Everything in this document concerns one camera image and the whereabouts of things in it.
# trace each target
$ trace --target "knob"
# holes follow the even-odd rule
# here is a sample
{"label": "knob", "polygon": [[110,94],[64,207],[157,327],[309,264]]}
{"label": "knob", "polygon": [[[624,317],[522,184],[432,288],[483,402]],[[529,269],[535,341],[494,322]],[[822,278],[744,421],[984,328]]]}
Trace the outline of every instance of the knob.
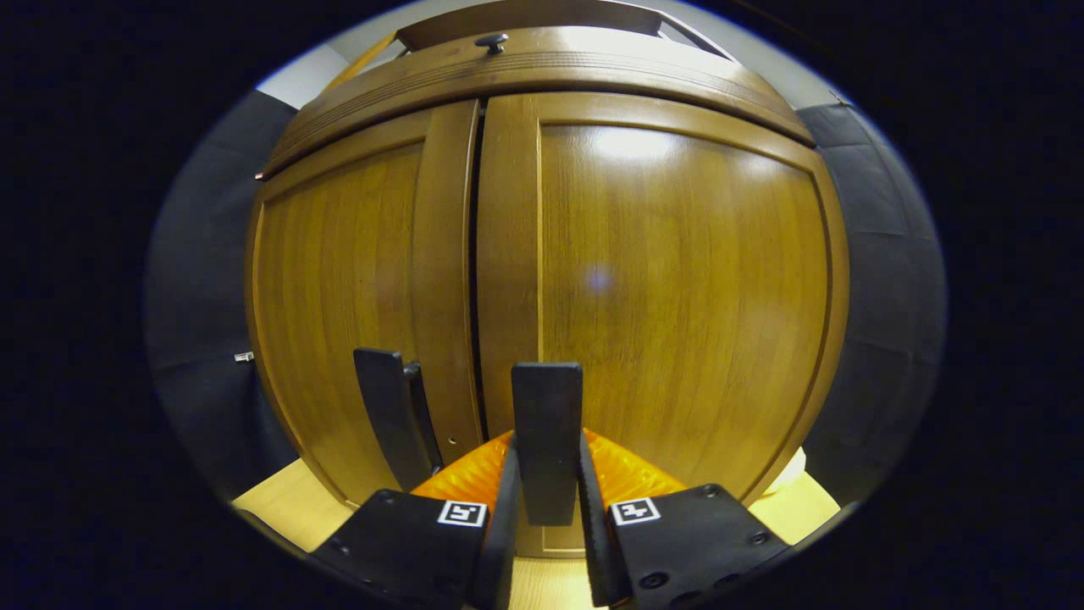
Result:
{"label": "knob", "polygon": [[507,34],[492,34],[475,40],[475,47],[489,47],[489,52],[486,54],[495,55],[504,50],[504,47],[501,47],[501,42],[504,42],[507,39]]}

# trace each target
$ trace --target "orange soft pad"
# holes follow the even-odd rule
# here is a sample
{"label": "orange soft pad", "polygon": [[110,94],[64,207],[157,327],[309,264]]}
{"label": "orange soft pad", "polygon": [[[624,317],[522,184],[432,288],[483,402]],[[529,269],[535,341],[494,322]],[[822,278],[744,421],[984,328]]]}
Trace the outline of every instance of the orange soft pad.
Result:
{"label": "orange soft pad", "polygon": [[[583,433],[591,449],[605,506],[685,489],[680,481],[617,443],[586,428]],[[512,432],[505,432],[493,439],[455,460],[411,493],[440,501],[485,503],[492,514],[511,438]]]}
{"label": "orange soft pad", "polygon": [[583,429],[595,463],[595,477],[603,505],[618,502],[661,496],[685,489],[673,477],[614,441]]}
{"label": "orange soft pad", "polygon": [[475,449],[430,477],[411,493],[438,501],[485,503],[489,505],[492,515],[509,439],[512,439],[511,431]]}

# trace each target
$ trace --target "wooden door panel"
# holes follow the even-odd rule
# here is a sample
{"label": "wooden door panel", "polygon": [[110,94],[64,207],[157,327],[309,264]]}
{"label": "wooden door panel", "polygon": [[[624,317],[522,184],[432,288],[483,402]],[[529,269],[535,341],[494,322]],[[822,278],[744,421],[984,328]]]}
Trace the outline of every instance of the wooden door panel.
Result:
{"label": "wooden door panel", "polygon": [[341,502],[398,489],[358,389],[358,348],[422,363],[446,463],[481,442],[466,241],[476,120],[476,101],[390,120],[258,195],[246,276],[257,367],[306,465]]}
{"label": "wooden door panel", "polygon": [[513,425],[512,365],[576,361],[584,426],[688,485],[754,502],[815,419],[846,324],[842,220],[820,157],[631,95],[509,95],[487,112],[490,433]]}

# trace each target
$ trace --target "black curtain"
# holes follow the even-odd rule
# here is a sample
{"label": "black curtain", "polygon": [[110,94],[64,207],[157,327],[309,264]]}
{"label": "black curtain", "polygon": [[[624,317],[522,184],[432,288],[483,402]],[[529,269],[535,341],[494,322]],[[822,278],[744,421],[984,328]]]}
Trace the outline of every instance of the black curtain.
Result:
{"label": "black curtain", "polygon": [[178,173],[151,239],[147,360],[193,462],[232,499],[297,459],[251,363],[245,324],[245,235],[260,171],[296,111],[250,91]]}

